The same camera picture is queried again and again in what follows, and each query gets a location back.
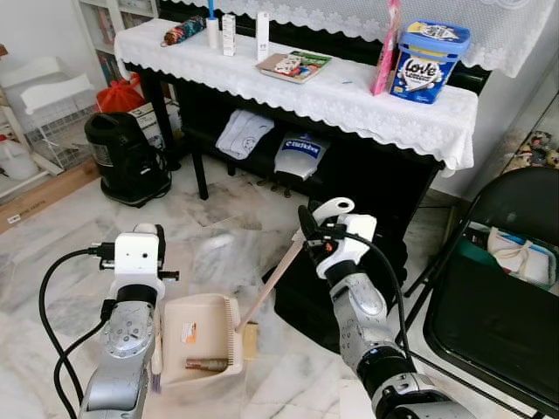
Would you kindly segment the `cream cloth bundle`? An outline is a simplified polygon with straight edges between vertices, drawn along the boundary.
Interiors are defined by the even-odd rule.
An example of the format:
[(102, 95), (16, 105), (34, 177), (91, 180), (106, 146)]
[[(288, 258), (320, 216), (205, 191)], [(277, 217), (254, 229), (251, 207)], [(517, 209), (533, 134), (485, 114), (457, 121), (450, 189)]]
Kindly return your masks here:
[(553, 251), (531, 239), (491, 228), (487, 235), (487, 251), (503, 271), (523, 282), (550, 290), (556, 282)]

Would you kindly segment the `illustrated book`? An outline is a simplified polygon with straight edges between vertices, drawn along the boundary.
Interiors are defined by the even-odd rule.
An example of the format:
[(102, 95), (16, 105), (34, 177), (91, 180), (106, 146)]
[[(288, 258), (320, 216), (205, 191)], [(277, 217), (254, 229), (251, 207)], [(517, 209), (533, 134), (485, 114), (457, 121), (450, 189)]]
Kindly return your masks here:
[(272, 53), (267, 59), (259, 61), (255, 67), (264, 75), (275, 79), (305, 84), (309, 79), (318, 75), (331, 61), (332, 57), (318, 55), (318, 53), (292, 51)]

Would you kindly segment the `beige long-handled dustpan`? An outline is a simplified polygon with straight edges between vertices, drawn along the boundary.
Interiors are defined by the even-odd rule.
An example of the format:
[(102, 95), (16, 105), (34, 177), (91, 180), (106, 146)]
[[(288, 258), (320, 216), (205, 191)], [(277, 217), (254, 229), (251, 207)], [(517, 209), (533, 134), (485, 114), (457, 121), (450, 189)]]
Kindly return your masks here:
[[(243, 371), (245, 360), (241, 327), (255, 315), (269, 292), (279, 283), (280, 277), (300, 254), (300, 247), (304, 243), (299, 234), (296, 232), (293, 236), (292, 246), (269, 276), (262, 296), (249, 310), (247, 319), (241, 318), (238, 300), (219, 292), (203, 292), (165, 303), (162, 315), (163, 390), (203, 386), (205, 383), (231, 378)], [(188, 358), (228, 358), (232, 364), (226, 371), (215, 374), (188, 370), (184, 367), (184, 361)]]

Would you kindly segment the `white bookshelf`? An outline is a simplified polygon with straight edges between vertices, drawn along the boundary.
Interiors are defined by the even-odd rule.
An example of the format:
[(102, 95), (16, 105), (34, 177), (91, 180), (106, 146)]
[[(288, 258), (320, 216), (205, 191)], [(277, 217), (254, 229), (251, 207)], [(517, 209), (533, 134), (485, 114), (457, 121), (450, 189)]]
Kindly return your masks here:
[(158, 3), (159, 0), (72, 0), (79, 25), (86, 32), (99, 64), (97, 73), (107, 85), (129, 76), (115, 57), (116, 33), (157, 17)]

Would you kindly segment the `white bottle blue brush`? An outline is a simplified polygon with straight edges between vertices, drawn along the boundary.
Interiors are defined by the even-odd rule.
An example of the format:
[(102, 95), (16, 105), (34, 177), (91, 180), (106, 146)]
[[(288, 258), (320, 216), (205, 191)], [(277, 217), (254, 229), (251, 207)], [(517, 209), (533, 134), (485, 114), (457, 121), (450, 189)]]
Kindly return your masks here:
[(216, 16), (216, 8), (215, 4), (213, 4), (213, 0), (207, 0), (206, 9), (206, 33), (208, 47), (211, 49), (218, 49), (220, 39), (220, 25), (218, 17)]

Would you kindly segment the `black canister vacuum cleaner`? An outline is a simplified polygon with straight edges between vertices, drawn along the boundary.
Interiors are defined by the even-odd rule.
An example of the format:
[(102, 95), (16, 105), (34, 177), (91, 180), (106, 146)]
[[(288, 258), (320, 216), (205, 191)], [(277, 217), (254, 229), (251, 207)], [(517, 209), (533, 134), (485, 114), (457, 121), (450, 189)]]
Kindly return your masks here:
[(135, 116), (95, 113), (84, 131), (107, 198), (140, 208), (170, 191), (171, 176), (162, 152), (148, 143)]

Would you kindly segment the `tall white tube box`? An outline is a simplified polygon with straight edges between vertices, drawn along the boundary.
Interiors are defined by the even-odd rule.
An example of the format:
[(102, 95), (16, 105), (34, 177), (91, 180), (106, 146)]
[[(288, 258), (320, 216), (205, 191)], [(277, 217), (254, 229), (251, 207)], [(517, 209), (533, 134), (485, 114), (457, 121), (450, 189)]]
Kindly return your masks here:
[(255, 19), (255, 41), (256, 41), (256, 63), (262, 63), (267, 60), (271, 53), (269, 52), (269, 12), (259, 11)]

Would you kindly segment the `white patterned box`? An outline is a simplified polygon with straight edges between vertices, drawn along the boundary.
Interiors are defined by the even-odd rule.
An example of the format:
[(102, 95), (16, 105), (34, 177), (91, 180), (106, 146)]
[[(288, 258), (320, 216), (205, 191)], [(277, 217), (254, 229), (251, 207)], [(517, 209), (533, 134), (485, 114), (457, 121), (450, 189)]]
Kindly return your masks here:
[(224, 15), (221, 16), (221, 52), (226, 57), (236, 55), (236, 27), (236, 16), (234, 13), (224, 13)]

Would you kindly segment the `folded white garment pack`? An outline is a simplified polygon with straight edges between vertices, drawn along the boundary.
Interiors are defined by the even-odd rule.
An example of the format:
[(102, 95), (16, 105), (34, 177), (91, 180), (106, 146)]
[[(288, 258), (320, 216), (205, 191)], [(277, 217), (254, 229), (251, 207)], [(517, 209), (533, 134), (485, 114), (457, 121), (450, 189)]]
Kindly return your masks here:
[(218, 150), (235, 160), (248, 157), (262, 137), (272, 131), (274, 120), (247, 109), (236, 109), (218, 137)]

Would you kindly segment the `beige broom purple bristles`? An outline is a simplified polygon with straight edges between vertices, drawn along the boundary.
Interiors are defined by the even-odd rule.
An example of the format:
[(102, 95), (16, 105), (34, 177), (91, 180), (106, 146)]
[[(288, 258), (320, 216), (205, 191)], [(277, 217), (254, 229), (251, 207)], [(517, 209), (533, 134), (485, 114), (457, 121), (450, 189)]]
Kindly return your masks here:
[[(163, 229), (160, 224), (157, 223), (138, 223), (134, 228), (133, 232), (136, 234), (151, 234), (156, 236), (156, 229)], [(156, 256), (155, 256), (155, 268), (157, 272), (157, 244), (156, 244)], [(159, 313), (159, 307), (157, 304), (153, 306), (153, 320), (155, 321), (155, 335), (153, 335), (153, 344), (150, 346), (151, 359), (148, 360), (148, 387), (150, 391), (155, 392), (155, 394), (160, 394), (162, 391), (162, 324), (161, 324), (161, 314)]]

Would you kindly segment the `glass figurine display shelf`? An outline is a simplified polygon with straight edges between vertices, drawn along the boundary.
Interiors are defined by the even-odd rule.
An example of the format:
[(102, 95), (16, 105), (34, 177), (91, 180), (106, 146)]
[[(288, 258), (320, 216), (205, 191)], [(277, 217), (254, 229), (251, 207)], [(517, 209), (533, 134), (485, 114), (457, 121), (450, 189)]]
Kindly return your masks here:
[(554, 168), (556, 166), (558, 151), (554, 142), (559, 131), (558, 116), (556, 116), (558, 103), (558, 95), (552, 97), (547, 107), (542, 109), (542, 114), (532, 120), (531, 127), (520, 136), (520, 142), (508, 155), (507, 163), (501, 173), (525, 167)]

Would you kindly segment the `white plastic jug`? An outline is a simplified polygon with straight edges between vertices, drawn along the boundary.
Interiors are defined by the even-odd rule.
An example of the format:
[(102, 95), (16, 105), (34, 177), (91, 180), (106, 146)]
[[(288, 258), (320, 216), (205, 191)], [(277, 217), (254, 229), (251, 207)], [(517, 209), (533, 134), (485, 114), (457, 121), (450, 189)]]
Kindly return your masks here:
[(39, 173), (31, 152), (23, 144), (9, 140), (4, 134), (0, 134), (0, 170), (12, 180), (20, 182)]

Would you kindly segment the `red bag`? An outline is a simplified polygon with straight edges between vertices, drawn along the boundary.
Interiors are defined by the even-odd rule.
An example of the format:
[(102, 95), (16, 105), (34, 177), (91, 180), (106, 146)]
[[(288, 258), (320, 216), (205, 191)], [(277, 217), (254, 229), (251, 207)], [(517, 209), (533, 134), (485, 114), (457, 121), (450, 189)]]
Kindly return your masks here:
[(109, 88), (96, 94), (97, 112), (127, 113), (147, 104), (148, 101), (137, 91), (141, 80), (139, 73), (133, 72), (129, 79), (112, 81)]

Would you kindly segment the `black folding chair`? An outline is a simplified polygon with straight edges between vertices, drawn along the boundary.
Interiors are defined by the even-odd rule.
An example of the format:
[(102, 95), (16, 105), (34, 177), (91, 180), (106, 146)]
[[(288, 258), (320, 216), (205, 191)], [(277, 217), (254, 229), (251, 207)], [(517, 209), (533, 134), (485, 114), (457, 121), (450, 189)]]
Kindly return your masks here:
[(522, 416), (559, 416), (558, 297), (460, 254), (471, 223), (510, 231), (543, 247), (559, 241), (559, 173), (530, 167), (490, 181), (464, 215), (452, 219), (439, 251), (408, 288), (422, 287), (406, 326), (423, 316), (424, 342), (440, 359), (530, 408)]

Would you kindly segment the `grey pack blue label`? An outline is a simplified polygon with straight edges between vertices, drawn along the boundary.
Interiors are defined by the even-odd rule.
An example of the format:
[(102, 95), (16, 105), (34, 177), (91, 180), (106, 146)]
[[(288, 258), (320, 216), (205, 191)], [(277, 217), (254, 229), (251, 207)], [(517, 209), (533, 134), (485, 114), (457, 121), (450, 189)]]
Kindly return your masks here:
[(331, 142), (311, 133), (286, 132), (274, 157), (274, 172), (307, 180), (318, 170)]

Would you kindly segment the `small wooden block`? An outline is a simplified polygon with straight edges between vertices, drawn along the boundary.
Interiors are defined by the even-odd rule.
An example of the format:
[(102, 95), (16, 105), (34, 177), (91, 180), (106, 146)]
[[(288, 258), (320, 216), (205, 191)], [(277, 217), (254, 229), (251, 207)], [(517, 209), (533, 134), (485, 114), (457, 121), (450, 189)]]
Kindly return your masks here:
[(244, 360), (255, 361), (257, 359), (257, 347), (259, 347), (259, 323), (248, 322), (241, 327), (241, 340), (243, 340)]

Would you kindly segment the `brown cylinder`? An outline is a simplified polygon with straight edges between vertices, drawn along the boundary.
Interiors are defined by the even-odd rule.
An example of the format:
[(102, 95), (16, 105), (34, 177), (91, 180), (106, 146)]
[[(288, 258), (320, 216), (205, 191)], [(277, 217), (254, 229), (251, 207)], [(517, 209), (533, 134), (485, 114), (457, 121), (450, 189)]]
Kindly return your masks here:
[(228, 358), (188, 358), (184, 361), (184, 367), (188, 370), (215, 372), (215, 374), (226, 371), (231, 364)]

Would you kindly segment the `green plastic bin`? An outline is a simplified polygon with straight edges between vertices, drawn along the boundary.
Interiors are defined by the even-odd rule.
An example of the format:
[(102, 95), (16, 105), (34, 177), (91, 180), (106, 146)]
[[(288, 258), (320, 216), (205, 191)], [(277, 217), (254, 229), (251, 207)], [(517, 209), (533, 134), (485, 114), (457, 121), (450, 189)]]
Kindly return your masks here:
[[(503, 274), (507, 274), (506, 271), (503, 271), (503, 268), (499, 267), (499, 264), (496, 263), (496, 260), (490, 254), (490, 252), (487, 251), (487, 235), (488, 235), (488, 231), (490, 231), (491, 228), (496, 228), (496, 227), (484, 226), (484, 224), (482, 223), (476, 223), (476, 221), (470, 221), (470, 223), (468, 223), (468, 225), (466, 226), (463, 232), (463, 237), (458, 242), (458, 248), (456, 248), (455, 252), (456, 254), (474, 260), (474, 262), (479, 262), (483, 264), (483, 266), (485, 267), (498, 268), (499, 271), (503, 272)], [(500, 230), (510, 232), (510, 234), (514, 234), (513, 232), (508, 231), (506, 229), (500, 229)], [(515, 235), (520, 236), (522, 238), (531, 239), (532, 241), (535, 241), (537, 244), (543, 244), (544, 247), (553, 251), (556, 257), (556, 252), (554, 251), (554, 249), (551, 249), (551, 247), (548, 244), (545, 244), (543, 241), (535, 240), (533, 238), (528, 238), (527, 236), (523, 236), (520, 234), (515, 234)], [(555, 261), (555, 275), (556, 275), (556, 264), (558, 264), (558, 258), (556, 258)], [(558, 283), (558, 275), (556, 275), (555, 284), (556, 283)]]

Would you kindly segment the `blue Love tub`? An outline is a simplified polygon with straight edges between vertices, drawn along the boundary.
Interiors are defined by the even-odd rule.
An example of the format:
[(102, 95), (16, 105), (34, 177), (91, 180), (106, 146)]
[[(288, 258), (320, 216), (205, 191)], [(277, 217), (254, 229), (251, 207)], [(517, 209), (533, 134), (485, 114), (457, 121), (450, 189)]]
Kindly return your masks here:
[(452, 69), (470, 49), (463, 25), (419, 19), (398, 39), (398, 59), (389, 94), (419, 104), (435, 103)]

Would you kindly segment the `pink packaged item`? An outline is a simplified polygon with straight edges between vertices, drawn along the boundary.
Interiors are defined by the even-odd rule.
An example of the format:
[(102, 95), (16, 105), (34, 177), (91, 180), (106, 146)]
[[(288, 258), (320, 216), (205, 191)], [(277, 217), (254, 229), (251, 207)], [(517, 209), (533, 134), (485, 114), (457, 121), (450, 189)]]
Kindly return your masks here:
[(387, 7), (390, 17), (388, 31), (383, 40), (378, 65), (376, 65), (376, 78), (370, 87), (370, 92), (374, 96), (383, 94), (389, 88), (391, 75), (394, 72), (399, 27), (402, 24), (402, 3), (400, 3), (400, 0), (388, 0)]

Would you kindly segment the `white lace piano cover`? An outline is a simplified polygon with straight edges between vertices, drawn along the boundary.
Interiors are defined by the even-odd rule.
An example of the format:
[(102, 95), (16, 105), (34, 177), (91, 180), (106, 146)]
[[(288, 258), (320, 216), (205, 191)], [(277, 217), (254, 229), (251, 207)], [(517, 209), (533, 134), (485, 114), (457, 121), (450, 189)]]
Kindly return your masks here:
[[(275, 43), (308, 48), (364, 64), (375, 63), (390, 23), (389, 0), (159, 0), (157, 16), (180, 23), (208, 15), (237, 16), (240, 35), (252, 35), (255, 17), (268, 13)], [(556, 0), (399, 0), (402, 24), (416, 20), (460, 25), (472, 33), (465, 66), (514, 79), (542, 36)]]

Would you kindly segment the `long wooden base board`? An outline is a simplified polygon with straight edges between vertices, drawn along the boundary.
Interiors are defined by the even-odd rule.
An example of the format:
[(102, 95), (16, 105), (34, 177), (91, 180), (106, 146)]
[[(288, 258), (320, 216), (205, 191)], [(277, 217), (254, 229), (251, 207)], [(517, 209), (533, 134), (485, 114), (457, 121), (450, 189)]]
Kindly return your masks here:
[(99, 169), (91, 159), (51, 180), (24, 192), (10, 203), (0, 206), (0, 234), (15, 228), (41, 211), (67, 198), (84, 185), (100, 179)]

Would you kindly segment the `folded patterned umbrella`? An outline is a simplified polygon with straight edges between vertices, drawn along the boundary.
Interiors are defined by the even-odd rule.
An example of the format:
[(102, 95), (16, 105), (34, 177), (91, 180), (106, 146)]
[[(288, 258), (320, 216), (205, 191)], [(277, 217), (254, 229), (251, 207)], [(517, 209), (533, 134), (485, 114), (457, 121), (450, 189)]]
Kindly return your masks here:
[(188, 17), (183, 23), (175, 25), (170, 31), (164, 33), (162, 47), (168, 45), (178, 45), (183, 43), (185, 39), (198, 35), (206, 28), (206, 19), (201, 16)]

